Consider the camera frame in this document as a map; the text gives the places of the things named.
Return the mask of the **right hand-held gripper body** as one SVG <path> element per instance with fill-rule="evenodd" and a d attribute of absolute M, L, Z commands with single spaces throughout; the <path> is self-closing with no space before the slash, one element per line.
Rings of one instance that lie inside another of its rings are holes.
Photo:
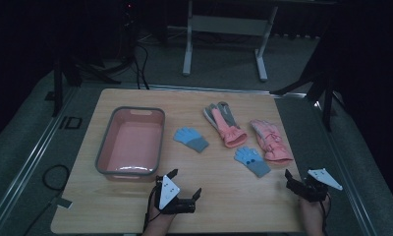
<path fill-rule="evenodd" d="M 324 201 L 329 187 L 343 190 L 342 185 L 325 168 L 310 169 L 304 182 L 292 180 L 292 191 L 310 203 Z"/>

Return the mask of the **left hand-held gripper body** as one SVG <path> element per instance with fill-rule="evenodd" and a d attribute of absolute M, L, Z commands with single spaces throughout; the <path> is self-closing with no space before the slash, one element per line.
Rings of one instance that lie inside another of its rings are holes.
<path fill-rule="evenodd" d="M 194 213 L 197 199 L 180 199 L 180 192 L 170 177 L 157 176 L 154 206 L 162 214 Z"/>

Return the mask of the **pink padded ski glove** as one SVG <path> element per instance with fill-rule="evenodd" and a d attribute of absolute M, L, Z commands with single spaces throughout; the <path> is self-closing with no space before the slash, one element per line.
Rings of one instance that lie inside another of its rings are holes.
<path fill-rule="evenodd" d="M 265 151 L 264 158 L 274 164 L 288 164 L 293 160 L 292 155 L 283 143 L 278 128 L 265 120 L 253 119 L 250 124 L 256 133 L 257 142 Z"/>

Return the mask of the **blue knit glove with dots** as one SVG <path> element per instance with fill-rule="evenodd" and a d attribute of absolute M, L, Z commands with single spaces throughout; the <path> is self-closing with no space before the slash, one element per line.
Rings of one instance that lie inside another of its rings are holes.
<path fill-rule="evenodd" d="M 234 159 L 245 165 L 258 178 L 270 172 L 270 167 L 254 148 L 237 148 Z"/>

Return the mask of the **plain blue knit glove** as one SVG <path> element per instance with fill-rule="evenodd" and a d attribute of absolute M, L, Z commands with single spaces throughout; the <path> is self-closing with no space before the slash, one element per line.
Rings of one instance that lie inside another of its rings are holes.
<path fill-rule="evenodd" d="M 189 127 L 178 129 L 174 135 L 174 140 L 196 152 L 203 152 L 209 146 L 209 143 L 196 129 Z"/>

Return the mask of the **pink basin with grey rim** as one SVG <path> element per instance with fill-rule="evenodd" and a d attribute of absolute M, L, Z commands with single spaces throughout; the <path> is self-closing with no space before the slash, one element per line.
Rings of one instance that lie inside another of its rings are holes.
<path fill-rule="evenodd" d="M 160 108 L 116 108 L 100 145 L 96 170 L 112 181 L 151 181 L 160 162 L 164 124 L 165 112 Z"/>

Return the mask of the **pink glove with grey palm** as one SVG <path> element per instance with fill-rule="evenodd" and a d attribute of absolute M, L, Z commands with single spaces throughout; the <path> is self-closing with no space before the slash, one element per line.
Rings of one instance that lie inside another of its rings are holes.
<path fill-rule="evenodd" d="M 203 115 L 218 132 L 226 148 L 236 148 L 248 139 L 247 133 L 235 121 L 227 102 L 211 103 L 203 109 Z"/>

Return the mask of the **person's right hand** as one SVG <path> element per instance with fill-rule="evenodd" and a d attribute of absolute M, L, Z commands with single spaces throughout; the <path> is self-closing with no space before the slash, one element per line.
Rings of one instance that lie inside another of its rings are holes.
<path fill-rule="evenodd" d="M 313 202 L 299 198 L 301 221 L 304 229 L 320 228 L 323 231 L 324 218 L 330 209 L 330 197 L 326 196 L 323 202 Z"/>

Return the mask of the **person's left hand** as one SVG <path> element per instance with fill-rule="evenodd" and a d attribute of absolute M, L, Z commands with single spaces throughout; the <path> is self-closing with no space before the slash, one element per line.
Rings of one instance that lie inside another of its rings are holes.
<path fill-rule="evenodd" d="M 161 228 L 167 230 L 170 229 L 172 222 L 174 221 L 175 214 L 162 214 L 154 204 L 150 205 L 148 211 L 148 222 L 146 228 Z"/>

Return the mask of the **black metal stand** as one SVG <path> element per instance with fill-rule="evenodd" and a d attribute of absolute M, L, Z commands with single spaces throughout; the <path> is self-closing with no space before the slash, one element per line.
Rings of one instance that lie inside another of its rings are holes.
<path fill-rule="evenodd" d="M 326 130 L 330 132 L 332 99 L 336 87 L 336 75 L 337 70 L 333 66 L 317 66 L 313 62 L 308 62 L 297 81 L 283 88 L 273 90 L 271 94 L 282 96 L 294 89 L 311 83 L 306 95 L 307 101 L 318 102 L 323 98 L 322 123 Z"/>
<path fill-rule="evenodd" d="M 119 81 L 110 79 L 103 72 L 94 69 L 78 56 L 71 54 L 59 55 L 53 61 L 53 91 L 49 92 L 45 97 L 46 100 L 54 102 L 53 117 L 56 117 L 63 108 L 63 78 L 67 79 L 70 86 L 79 87 L 82 83 L 79 69 L 86 70 L 104 83 L 120 84 Z"/>

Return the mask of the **grey tape piece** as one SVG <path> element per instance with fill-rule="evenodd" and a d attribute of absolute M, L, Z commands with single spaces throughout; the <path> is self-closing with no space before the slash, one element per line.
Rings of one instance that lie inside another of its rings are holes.
<path fill-rule="evenodd" d="M 63 207 L 63 208 L 69 209 L 69 208 L 72 207 L 73 202 L 72 202 L 72 201 L 69 201 L 69 200 L 66 200 L 66 199 L 63 199 L 63 198 L 61 198 L 61 197 L 58 197 L 58 198 L 56 199 L 56 205 L 57 205 L 58 207 Z"/>

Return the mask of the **dark equipment with red light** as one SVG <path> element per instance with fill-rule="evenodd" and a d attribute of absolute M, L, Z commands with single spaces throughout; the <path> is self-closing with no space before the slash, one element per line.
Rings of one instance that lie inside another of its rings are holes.
<path fill-rule="evenodd" d="M 131 64 L 135 56 L 139 34 L 140 6 L 138 0 L 120 0 L 120 45 L 118 56 Z"/>

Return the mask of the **metal floor rail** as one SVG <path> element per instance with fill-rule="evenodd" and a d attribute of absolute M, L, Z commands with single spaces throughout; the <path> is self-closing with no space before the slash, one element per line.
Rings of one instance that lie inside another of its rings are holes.
<path fill-rule="evenodd" d="M 179 87 L 179 86 L 163 86 L 163 85 L 139 85 L 121 83 L 115 84 L 97 84 L 97 83 L 83 83 L 82 88 L 95 88 L 95 89 L 133 89 L 133 90 L 172 90 L 172 91 L 204 91 L 204 92 L 234 92 L 234 93 L 258 93 L 258 94 L 269 94 L 273 97 L 283 98 L 298 98 L 303 99 L 307 97 L 305 92 L 288 92 L 283 95 L 272 94 L 267 90 L 260 89 L 227 89 L 227 88 L 198 88 L 198 87 Z"/>
<path fill-rule="evenodd" d="M 342 184 L 343 190 L 341 193 L 344 195 L 344 198 L 348 201 L 348 206 L 351 209 L 357 224 L 364 236 L 376 236 L 376 231 L 371 221 L 368 210 L 365 207 L 365 202 L 363 200 L 362 195 L 359 191 L 359 186 L 353 180 L 352 173 L 355 171 L 355 168 L 350 169 L 345 161 L 346 155 L 344 154 L 344 148 L 339 147 L 338 143 L 335 140 L 335 127 L 331 124 L 331 120 L 334 116 L 337 116 L 338 113 L 334 110 L 333 100 L 336 100 L 336 103 L 341 106 L 339 99 L 336 95 L 333 96 L 332 99 L 332 109 L 331 109 L 331 131 L 328 132 L 322 123 L 322 106 L 323 106 L 323 98 L 321 98 L 318 102 L 313 102 L 312 105 L 315 110 L 315 116 L 319 121 L 319 125 L 321 130 L 324 132 L 324 139 L 329 144 L 329 149 L 331 152 L 331 160 L 334 163 L 335 167 L 333 170 L 335 171 L 337 179 Z"/>
<path fill-rule="evenodd" d="M 65 92 L 57 113 L 53 101 L 36 100 L 31 95 L 0 134 L 0 229 L 77 91 L 69 88 Z"/>

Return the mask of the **white desk frame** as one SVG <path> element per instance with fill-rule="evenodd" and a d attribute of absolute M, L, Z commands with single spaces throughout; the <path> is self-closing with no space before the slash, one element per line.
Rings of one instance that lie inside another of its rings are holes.
<path fill-rule="evenodd" d="M 182 74 L 184 76 L 189 76 L 191 74 L 193 59 L 193 33 L 195 31 L 260 36 L 261 45 L 253 53 L 259 79 L 262 82 L 266 82 L 268 80 L 268 76 L 265 62 L 263 60 L 263 54 L 274 25 L 278 7 L 273 6 L 271 8 L 267 20 L 255 20 L 195 15 L 193 6 L 194 0 L 188 0 L 187 43 Z"/>

